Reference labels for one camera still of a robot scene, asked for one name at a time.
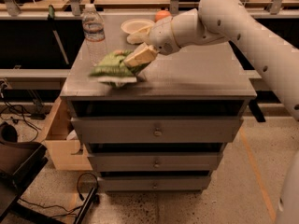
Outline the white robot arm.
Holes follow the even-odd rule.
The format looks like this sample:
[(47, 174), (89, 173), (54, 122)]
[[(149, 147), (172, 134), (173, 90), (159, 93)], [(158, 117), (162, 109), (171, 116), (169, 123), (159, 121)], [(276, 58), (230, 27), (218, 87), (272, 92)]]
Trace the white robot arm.
[(199, 7), (167, 16), (127, 37), (164, 55), (189, 45), (233, 42), (286, 110), (299, 119), (299, 49), (256, 20), (239, 0), (200, 0)]

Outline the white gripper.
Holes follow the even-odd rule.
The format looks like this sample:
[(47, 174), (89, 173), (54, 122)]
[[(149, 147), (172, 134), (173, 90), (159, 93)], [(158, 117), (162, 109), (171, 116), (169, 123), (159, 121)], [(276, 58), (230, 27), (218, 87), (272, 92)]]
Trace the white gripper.
[(142, 27), (128, 35), (129, 44), (141, 45), (125, 58), (124, 63), (129, 67), (136, 67), (154, 61), (158, 51), (163, 55), (178, 52), (180, 47), (173, 35), (172, 20), (172, 16), (165, 17), (156, 21), (153, 26)]

